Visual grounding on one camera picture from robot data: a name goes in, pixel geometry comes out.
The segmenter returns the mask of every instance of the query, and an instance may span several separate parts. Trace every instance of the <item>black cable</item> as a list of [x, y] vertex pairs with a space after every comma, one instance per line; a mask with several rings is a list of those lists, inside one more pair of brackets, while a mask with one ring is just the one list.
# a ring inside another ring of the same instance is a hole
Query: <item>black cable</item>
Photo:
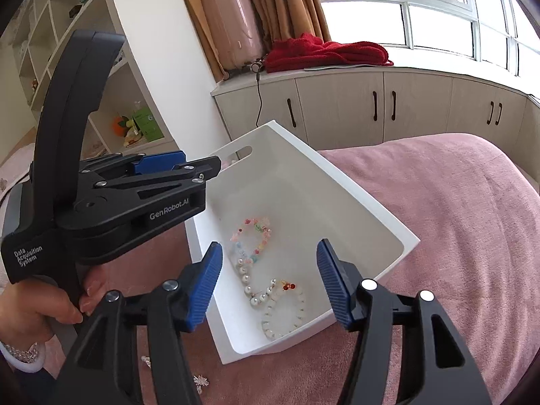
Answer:
[[258, 128], [259, 127], [259, 119], [261, 118], [261, 111], [263, 110], [263, 98], [261, 97], [261, 87], [259, 85], [259, 79], [260, 79], [260, 74], [259, 72], [257, 72], [257, 75], [255, 76], [256, 79], [257, 79], [257, 93], [259, 95], [259, 113], [257, 115], [257, 120], [255, 121], [255, 127]]
[[255, 121], [256, 128], [259, 127], [259, 119], [261, 118], [261, 111], [263, 110], [263, 98], [261, 97], [261, 87], [259, 84], [259, 81], [261, 79], [261, 71], [263, 71], [263, 68], [264, 64], [262, 59], [251, 64], [251, 71], [255, 72], [255, 79], [257, 80], [257, 94], [259, 95], [259, 113], [257, 114], [257, 120]]

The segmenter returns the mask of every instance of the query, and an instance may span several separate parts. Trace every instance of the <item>cabinet handle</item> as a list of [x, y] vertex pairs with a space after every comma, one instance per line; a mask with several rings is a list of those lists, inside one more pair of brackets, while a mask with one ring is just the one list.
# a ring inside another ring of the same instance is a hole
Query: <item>cabinet handle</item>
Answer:
[[492, 101], [491, 102], [491, 115], [488, 118], [488, 125], [491, 123], [491, 118], [493, 117], [493, 108], [495, 108], [495, 104]]
[[501, 109], [499, 111], [499, 118], [497, 119], [497, 121], [495, 122], [495, 126], [497, 126], [499, 124], [499, 122], [501, 121], [501, 114], [503, 113], [503, 104], [499, 104], [499, 108]]
[[392, 112], [392, 120], [396, 120], [396, 91], [392, 91], [392, 97], [394, 98], [394, 112]]
[[291, 106], [291, 100], [290, 99], [287, 99], [287, 105], [289, 107], [289, 114], [291, 115], [291, 121], [293, 123], [293, 128], [296, 128], [296, 121], [294, 120], [293, 108]]
[[373, 120], [377, 121], [377, 91], [373, 91], [373, 104], [375, 105], [375, 114], [373, 115]]

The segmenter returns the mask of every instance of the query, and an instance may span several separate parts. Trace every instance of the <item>white plastic bin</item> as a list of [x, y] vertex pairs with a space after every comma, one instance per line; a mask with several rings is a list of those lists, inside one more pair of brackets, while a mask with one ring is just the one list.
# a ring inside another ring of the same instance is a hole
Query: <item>white plastic bin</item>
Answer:
[[[247, 157], [207, 184], [206, 210], [186, 222], [193, 262], [210, 242], [223, 245], [223, 268], [207, 311], [224, 364], [275, 353], [303, 341], [334, 321], [315, 251], [328, 238], [339, 258], [363, 277], [379, 278], [403, 259], [419, 239], [364, 189], [275, 121], [222, 147], [221, 160], [251, 147]], [[267, 216], [272, 238], [252, 273], [254, 288], [270, 278], [296, 282], [306, 294], [299, 329], [270, 341], [262, 331], [263, 309], [254, 309], [229, 260], [231, 235], [246, 218]]]

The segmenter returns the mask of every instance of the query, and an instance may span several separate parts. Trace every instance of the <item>red towel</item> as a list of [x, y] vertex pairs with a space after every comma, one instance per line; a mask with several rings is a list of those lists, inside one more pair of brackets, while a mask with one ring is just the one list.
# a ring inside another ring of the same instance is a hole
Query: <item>red towel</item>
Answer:
[[323, 65], [394, 65], [388, 60], [388, 52], [379, 44], [368, 41], [340, 44], [324, 43], [319, 37], [303, 33], [299, 38], [274, 42], [274, 48], [266, 56], [266, 72], [305, 69]]

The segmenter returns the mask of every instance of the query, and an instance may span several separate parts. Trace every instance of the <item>green box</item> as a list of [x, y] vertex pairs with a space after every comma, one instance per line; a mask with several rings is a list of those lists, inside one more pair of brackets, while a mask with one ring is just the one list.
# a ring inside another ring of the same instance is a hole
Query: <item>green box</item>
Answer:
[[163, 132], [159, 129], [159, 125], [154, 118], [154, 115], [150, 111], [150, 108], [145, 106], [139, 111], [133, 113], [133, 120], [142, 132], [142, 135], [148, 141], [159, 140], [163, 138]]

